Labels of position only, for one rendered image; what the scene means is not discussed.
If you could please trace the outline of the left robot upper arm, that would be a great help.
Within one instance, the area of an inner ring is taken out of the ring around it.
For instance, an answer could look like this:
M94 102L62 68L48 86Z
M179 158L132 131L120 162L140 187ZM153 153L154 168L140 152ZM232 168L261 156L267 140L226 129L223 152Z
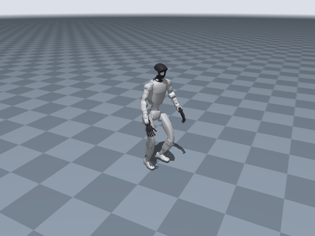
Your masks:
M172 88L172 85L171 85L171 80L169 80L169 79L166 79L167 80L167 91L168 91L168 97L170 98L170 99L172 99L173 97L175 97L175 94L174 94L174 92L172 91L173 90L173 88Z

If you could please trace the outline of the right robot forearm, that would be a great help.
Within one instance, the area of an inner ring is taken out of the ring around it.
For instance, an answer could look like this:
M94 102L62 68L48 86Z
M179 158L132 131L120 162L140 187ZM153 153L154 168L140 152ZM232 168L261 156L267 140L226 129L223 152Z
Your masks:
M149 116L148 116L148 109L146 108L146 102L141 102L141 111L143 114L143 119L145 124L149 124Z

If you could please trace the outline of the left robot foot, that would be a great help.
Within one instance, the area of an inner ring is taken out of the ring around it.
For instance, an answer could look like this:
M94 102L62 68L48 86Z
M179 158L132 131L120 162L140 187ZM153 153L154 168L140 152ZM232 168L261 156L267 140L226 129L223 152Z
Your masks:
M159 155L159 152L157 152L156 153L156 157L159 157L160 159L162 159L162 160L164 160L164 161L169 161L170 159L167 157L167 156L165 156L164 154L160 154Z

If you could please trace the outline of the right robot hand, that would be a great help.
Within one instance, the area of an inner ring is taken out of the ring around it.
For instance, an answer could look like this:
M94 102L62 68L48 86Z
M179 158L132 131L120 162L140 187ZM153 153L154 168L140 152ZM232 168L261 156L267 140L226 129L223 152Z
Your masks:
M148 119L149 120L149 119ZM145 124L147 127L146 127L146 131L147 131L147 135L148 135L148 137L150 136L153 136L153 134L154 134L154 132L153 132L153 130L155 130L151 125L151 122L150 122L150 120L149 120L149 124ZM155 130L156 131L156 130ZM150 133L151 132L151 133ZM153 133L153 134L152 134ZM154 134L155 135L155 134Z

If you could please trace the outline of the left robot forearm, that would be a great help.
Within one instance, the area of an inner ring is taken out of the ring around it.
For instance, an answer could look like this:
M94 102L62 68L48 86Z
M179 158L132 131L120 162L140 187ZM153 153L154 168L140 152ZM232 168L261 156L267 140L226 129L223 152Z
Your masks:
M181 106L180 106L180 104L179 104L179 102L178 102L178 100L177 100L177 97L175 96L175 97L173 97L171 100L172 100L172 102L174 103L174 105L175 105L177 111L179 111L178 108L181 107ZM181 108L181 109L182 109L182 108Z

